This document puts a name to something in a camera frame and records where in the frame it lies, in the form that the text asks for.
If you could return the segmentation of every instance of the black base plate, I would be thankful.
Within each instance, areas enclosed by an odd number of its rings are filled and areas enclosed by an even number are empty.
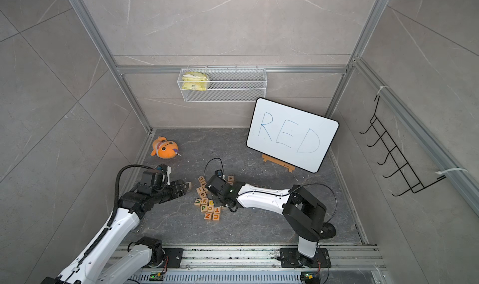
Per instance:
[[[181,259],[183,256],[182,248],[164,248],[165,256],[168,256],[168,268],[180,268]],[[162,269],[165,266],[164,263],[161,263],[157,268]]]
[[[319,267],[318,261],[321,263],[321,267],[331,267],[329,253],[325,248],[321,248],[321,250],[317,248],[316,255],[312,259],[300,254],[296,248],[281,248],[279,253],[280,257],[277,259],[281,260],[281,267],[283,268],[297,268],[301,266],[317,268]]]

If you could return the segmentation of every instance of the aluminum frame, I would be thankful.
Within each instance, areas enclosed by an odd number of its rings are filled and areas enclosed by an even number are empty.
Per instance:
[[[266,69],[267,73],[345,73],[344,65],[188,65],[188,66],[118,66],[120,74],[180,73],[185,68]]]
[[[330,104],[326,110],[326,114],[324,115],[326,118],[331,118],[334,110],[338,106],[338,102],[341,99],[344,89],[346,88],[346,85],[348,84],[348,81],[354,71],[353,61],[356,57],[360,57],[364,53],[369,39],[373,35],[373,32],[376,29],[376,25],[379,22],[384,12],[384,9],[386,9],[388,2],[389,0],[375,0],[373,8],[369,13],[369,17],[366,20],[366,24],[364,25],[364,28],[362,29],[361,35],[359,36],[356,46],[351,53],[351,57],[347,64],[347,71],[343,75],[343,77],[341,77],[341,80],[339,81],[339,84],[336,87],[336,90],[334,91],[334,94],[331,98]]]
[[[153,128],[148,122],[148,119],[146,118],[145,113],[143,113],[143,110],[141,109],[138,101],[136,100],[135,95],[133,95],[133,93],[131,92],[130,87],[125,82],[125,80],[120,75],[120,73],[117,72],[117,65],[115,63],[115,60],[113,59],[111,51],[110,49],[108,49],[108,46],[105,44],[105,41],[103,40],[100,32],[98,31],[96,24],[93,22],[93,18],[88,12],[85,4],[83,3],[83,0],[69,0],[69,1],[73,9],[77,13],[81,23],[85,27],[85,30],[87,31],[88,35],[92,39],[93,44],[98,49],[98,52],[100,53],[103,60],[105,61],[106,66],[113,74],[113,77],[115,78],[118,85],[120,86],[120,89],[122,90],[126,99],[130,103],[131,108],[133,108],[133,111],[135,112],[136,116],[140,120],[141,125],[145,129],[146,133],[150,133]]]
[[[303,271],[311,268],[282,268],[276,259],[280,248],[297,248],[297,245],[163,245],[164,248],[183,248],[180,268],[168,271]],[[331,271],[385,271],[377,246],[321,245],[328,249]],[[127,254],[127,246],[119,246],[108,263],[115,263]],[[143,269],[152,272],[158,269]]]
[[[354,65],[376,91],[381,86],[387,86],[363,59],[355,58]],[[380,90],[379,94],[441,171],[461,167],[459,161],[447,151],[392,90]],[[444,175],[479,216],[479,184],[476,180],[464,171],[450,171]]]

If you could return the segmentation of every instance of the gray tile wall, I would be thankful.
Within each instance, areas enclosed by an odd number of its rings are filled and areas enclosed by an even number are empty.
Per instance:
[[[0,278],[39,283],[105,222],[146,134],[67,0],[0,0],[0,87]]]
[[[479,181],[478,0],[391,0],[364,59]]]
[[[409,187],[399,173],[383,177],[396,166],[390,156],[384,165],[378,164],[387,156],[381,142],[367,147],[378,135],[372,129],[360,134],[369,126],[375,96],[376,91],[356,72],[335,114],[340,131],[332,145],[368,242],[379,246],[396,283],[475,283],[479,275],[476,214],[447,179],[418,193],[392,196]],[[376,115],[419,179],[425,185],[434,182],[437,166],[382,101]],[[375,126],[382,133],[382,127]],[[391,149],[392,141],[385,141]],[[394,152],[394,156],[402,165],[400,155]],[[412,183],[410,169],[402,171]]]
[[[391,0],[363,58],[479,179],[477,11],[477,0]],[[383,178],[395,167],[390,157],[378,165],[387,155],[385,146],[366,146],[377,140],[373,131],[359,134],[369,125],[375,96],[361,75],[350,80],[338,105],[349,141],[337,140],[333,147],[370,243],[379,245],[398,283],[477,282],[478,217],[450,182],[392,196],[408,188],[404,179],[399,173]],[[434,182],[438,168],[381,101],[377,113],[420,180]],[[412,182],[411,173],[403,171]],[[380,202],[371,202],[372,194]]]
[[[374,0],[84,0],[120,65],[346,64]],[[185,103],[127,75],[153,127],[248,127],[253,102]],[[267,98],[324,114],[339,74],[271,74]]]

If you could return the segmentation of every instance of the whiteboard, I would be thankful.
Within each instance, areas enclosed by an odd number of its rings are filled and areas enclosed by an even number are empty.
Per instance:
[[[246,145],[316,173],[338,127],[334,120],[259,98]]]

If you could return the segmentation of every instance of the metal vent grille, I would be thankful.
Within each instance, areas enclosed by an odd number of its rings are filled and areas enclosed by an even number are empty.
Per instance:
[[[200,72],[210,78],[208,90],[183,90],[182,76],[188,72]],[[266,97],[266,69],[255,68],[195,68],[182,69],[178,86],[186,102],[205,101],[256,101]]]
[[[149,281],[150,272],[142,272],[139,277],[132,277],[142,284],[159,283],[158,281]],[[300,272],[167,272],[163,281],[165,284],[266,284],[266,283],[301,283],[299,280]]]

